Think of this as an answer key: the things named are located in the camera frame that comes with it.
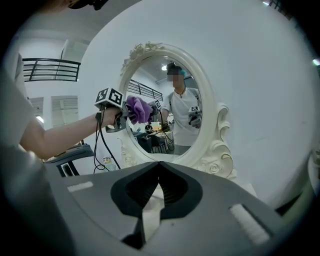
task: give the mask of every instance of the purple cloth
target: purple cloth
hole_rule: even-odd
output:
[[[126,105],[129,111],[128,117],[133,125],[146,123],[153,111],[152,107],[144,100],[131,95],[126,98]]]

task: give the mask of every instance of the oval mirror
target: oval mirror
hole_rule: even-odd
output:
[[[173,160],[194,144],[202,122],[201,95],[180,62],[168,56],[148,57],[131,77],[126,96],[134,97],[138,109],[140,100],[158,107],[158,114],[146,122],[136,116],[128,121],[145,153]]]

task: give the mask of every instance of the ornate white mirror frame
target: ornate white mirror frame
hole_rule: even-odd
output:
[[[138,44],[124,60],[120,72],[118,89],[126,99],[126,92],[131,77],[143,63],[152,56],[166,56],[177,60],[192,74],[198,85],[202,100],[202,124],[197,140],[183,155],[174,158],[172,163],[194,168],[196,170],[232,179],[236,177],[233,159],[227,145],[225,135],[230,127],[226,116],[229,111],[223,103],[215,100],[212,86],[199,63],[187,52],[172,45],[163,43]],[[159,156],[145,152],[127,129],[118,133],[121,139],[122,160],[124,167],[131,167],[151,161],[167,161]]]

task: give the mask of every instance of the person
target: person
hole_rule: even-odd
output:
[[[39,11],[61,11],[72,7],[77,2],[78,0],[47,0],[43,1]],[[0,141],[2,143],[9,146],[18,146],[19,144],[26,151],[32,151],[40,159],[46,160],[66,151],[96,131],[96,113],[64,126],[48,130],[42,128],[33,114],[31,103],[28,102],[17,35],[11,40],[4,55],[0,73],[2,79],[0,93],[6,95],[1,99],[0,107],[8,108],[8,116],[3,116],[2,121],[6,122],[9,127],[1,133]],[[119,113],[119,108],[107,108],[104,112],[102,127],[113,125]]]
[[[172,81],[174,91],[165,98],[161,115],[162,123],[167,121],[169,113],[173,115],[175,155],[184,154],[196,141],[200,130],[200,126],[193,127],[189,124],[190,108],[194,106],[202,107],[200,93],[198,89],[186,88],[185,75],[186,71],[175,63],[172,62],[167,65],[167,80]]]
[[[154,132],[154,130],[153,130],[152,126],[151,126],[151,122],[148,122],[148,124],[145,126],[144,129],[145,129],[145,132],[147,134],[152,134]]]

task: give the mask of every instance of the balcony railing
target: balcony railing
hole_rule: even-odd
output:
[[[78,80],[80,62],[55,58],[24,58],[24,81]]]
[[[142,96],[153,98],[155,100],[164,101],[161,92],[158,92],[157,90],[154,90],[132,79],[129,82],[127,91],[134,94],[140,94]]]

